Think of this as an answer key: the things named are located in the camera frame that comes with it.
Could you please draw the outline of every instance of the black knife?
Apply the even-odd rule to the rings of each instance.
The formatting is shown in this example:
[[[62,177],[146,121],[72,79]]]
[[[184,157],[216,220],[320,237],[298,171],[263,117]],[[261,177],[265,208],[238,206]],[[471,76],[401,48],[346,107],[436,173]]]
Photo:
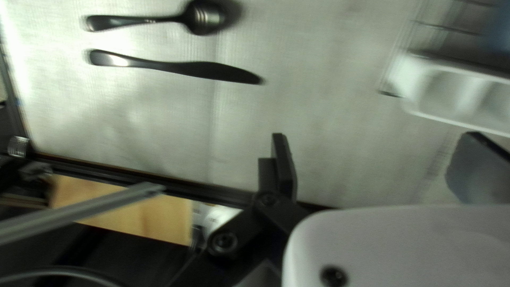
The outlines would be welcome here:
[[[185,76],[259,85],[262,79],[246,70],[214,62],[158,62],[103,50],[92,50],[90,62],[96,66],[147,68]]]

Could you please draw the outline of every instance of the black spoon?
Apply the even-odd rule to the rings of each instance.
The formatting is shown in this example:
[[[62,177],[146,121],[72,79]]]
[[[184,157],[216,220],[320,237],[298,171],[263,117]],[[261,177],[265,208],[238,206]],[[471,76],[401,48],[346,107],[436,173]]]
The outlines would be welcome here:
[[[191,33],[206,35],[222,28],[222,25],[225,23],[225,11],[216,3],[207,0],[195,0],[190,2],[185,11],[178,16],[129,17],[94,15],[86,19],[87,27],[90,31],[160,22],[180,22],[186,25]]]
[[[89,58],[96,66],[147,68],[211,80],[255,85],[262,83],[262,79],[251,72],[214,62],[158,62],[103,50],[90,51]]]

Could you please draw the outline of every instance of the metal frame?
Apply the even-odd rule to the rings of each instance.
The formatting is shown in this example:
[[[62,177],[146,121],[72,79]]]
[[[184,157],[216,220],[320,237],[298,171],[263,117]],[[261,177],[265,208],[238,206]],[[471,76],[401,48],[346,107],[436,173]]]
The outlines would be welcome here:
[[[250,207],[216,229],[168,287],[234,286],[265,259],[281,272],[287,240],[310,213],[295,202],[287,138],[273,134],[272,139],[274,157],[259,158],[259,191]]]

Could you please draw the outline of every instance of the black screw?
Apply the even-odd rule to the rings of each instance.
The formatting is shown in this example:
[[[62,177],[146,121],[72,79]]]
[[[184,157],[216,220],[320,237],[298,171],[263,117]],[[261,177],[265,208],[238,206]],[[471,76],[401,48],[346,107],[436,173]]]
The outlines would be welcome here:
[[[279,200],[274,194],[267,193],[260,196],[259,202],[264,206],[271,207],[278,204]]]
[[[347,275],[337,267],[326,267],[320,273],[320,280],[326,287],[341,287],[347,284]]]
[[[221,232],[214,235],[212,247],[218,253],[228,253],[236,248],[237,236],[232,232]]]

